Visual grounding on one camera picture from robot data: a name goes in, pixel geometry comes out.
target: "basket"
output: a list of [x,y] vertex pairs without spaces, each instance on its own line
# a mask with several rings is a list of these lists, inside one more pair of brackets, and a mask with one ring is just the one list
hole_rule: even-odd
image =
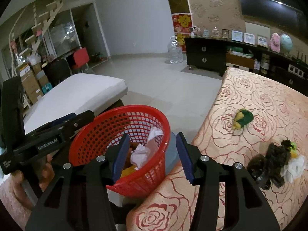
[[139,170],[120,178],[108,189],[127,197],[147,197],[165,178],[165,150],[170,139],[170,125],[166,116],[156,108],[145,105],[129,105],[114,108],[97,116],[75,137],[69,152],[74,166],[84,165],[119,143],[123,133],[130,141],[143,145],[152,126],[160,128],[164,135],[155,137],[159,147],[155,155]]

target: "teal box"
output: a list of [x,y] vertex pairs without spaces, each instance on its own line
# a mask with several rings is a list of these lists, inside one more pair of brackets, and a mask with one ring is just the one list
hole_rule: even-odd
[[51,83],[47,83],[45,86],[42,87],[43,94],[47,94],[52,89]]

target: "metal screw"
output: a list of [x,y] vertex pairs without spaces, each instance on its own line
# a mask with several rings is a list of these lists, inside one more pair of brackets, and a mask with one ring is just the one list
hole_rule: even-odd
[[70,164],[70,163],[68,162],[68,163],[65,163],[65,164],[63,165],[63,168],[64,168],[64,169],[69,169],[71,166],[72,166],[72,164]]
[[242,165],[242,163],[240,163],[240,162],[237,162],[237,163],[235,163],[235,168],[237,168],[237,169],[242,169],[243,168],[243,165]]
[[106,157],[104,157],[104,156],[98,156],[97,158],[96,158],[96,160],[97,161],[104,161],[106,159]]
[[201,161],[209,161],[209,159],[210,159],[210,158],[209,158],[208,156],[201,156],[201,157],[200,157],[200,160],[201,160]]

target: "white bed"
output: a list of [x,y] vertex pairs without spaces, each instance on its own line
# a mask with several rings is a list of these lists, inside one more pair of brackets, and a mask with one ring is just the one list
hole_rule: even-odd
[[123,79],[75,74],[61,82],[30,108],[24,118],[26,134],[34,129],[70,113],[86,110],[95,116],[127,94]]

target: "large water bottle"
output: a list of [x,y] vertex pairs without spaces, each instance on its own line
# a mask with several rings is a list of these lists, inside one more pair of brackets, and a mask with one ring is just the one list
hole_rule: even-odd
[[168,53],[170,63],[180,63],[183,61],[182,48],[180,47],[177,37],[171,36],[168,44]]

